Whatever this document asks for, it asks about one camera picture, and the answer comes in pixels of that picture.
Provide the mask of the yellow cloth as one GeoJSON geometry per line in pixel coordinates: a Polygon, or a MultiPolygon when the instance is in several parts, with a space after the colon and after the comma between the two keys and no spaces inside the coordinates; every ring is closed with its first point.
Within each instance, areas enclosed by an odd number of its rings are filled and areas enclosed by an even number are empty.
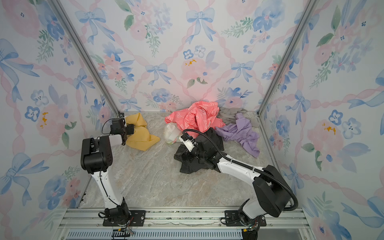
{"type": "Polygon", "coordinates": [[[160,138],[150,134],[147,122],[141,113],[125,117],[127,125],[134,125],[134,133],[126,140],[126,145],[140,151],[147,151],[160,141],[160,138]]]}

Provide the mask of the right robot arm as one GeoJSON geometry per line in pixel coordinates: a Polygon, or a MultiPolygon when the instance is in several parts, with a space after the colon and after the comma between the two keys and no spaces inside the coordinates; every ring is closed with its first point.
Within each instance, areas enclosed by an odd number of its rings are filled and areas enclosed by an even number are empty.
{"type": "Polygon", "coordinates": [[[294,211],[299,201],[280,172],[271,165],[255,167],[232,158],[211,143],[183,142],[174,155],[181,162],[181,173],[214,170],[235,177],[253,187],[255,198],[246,200],[238,209],[234,222],[245,227],[259,225],[265,215],[279,217],[282,212],[294,211]]]}

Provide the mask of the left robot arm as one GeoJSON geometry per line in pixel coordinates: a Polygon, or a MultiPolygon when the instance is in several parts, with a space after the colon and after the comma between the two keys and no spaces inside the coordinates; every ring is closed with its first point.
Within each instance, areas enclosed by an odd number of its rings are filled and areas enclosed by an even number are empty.
{"type": "Polygon", "coordinates": [[[128,226],[133,217],[125,198],[119,192],[112,170],[113,146],[124,146],[128,136],[134,133],[134,126],[127,125],[124,118],[111,119],[108,134],[82,141],[81,167],[96,181],[103,197],[105,209],[98,216],[104,226],[128,226]]]}

